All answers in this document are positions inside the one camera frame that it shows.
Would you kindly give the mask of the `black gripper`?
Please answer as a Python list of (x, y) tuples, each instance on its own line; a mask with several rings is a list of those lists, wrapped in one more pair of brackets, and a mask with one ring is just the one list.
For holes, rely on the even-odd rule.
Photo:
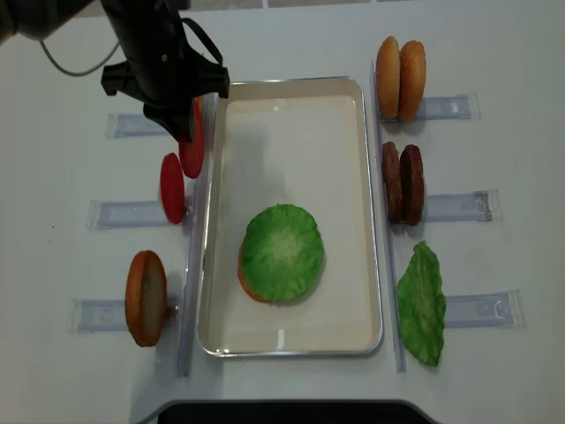
[(217, 93), (229, 96), (230, 76), (222, 54), (200, 26), (190, 29), (215, 59), (210, 61), (187, 41), (182, 26), (115, 29), (125, 60), (107, 65), (102, 88), (108, 96), (123, 93), (143, 102), (146, 118), (176, 141), (191, 140), (193, 98)]

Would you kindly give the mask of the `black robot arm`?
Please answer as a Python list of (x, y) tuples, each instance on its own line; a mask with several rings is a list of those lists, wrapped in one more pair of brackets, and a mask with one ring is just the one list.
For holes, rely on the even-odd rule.
[(222, 54), (201, 26), (165, 1), (104, 1), (102, 8), (125, 60), (101, 61), (106, 95), (127, 95), (143, 104), (146, 118), (178, 142), (202, 141), (196, 100), (229, 94)]

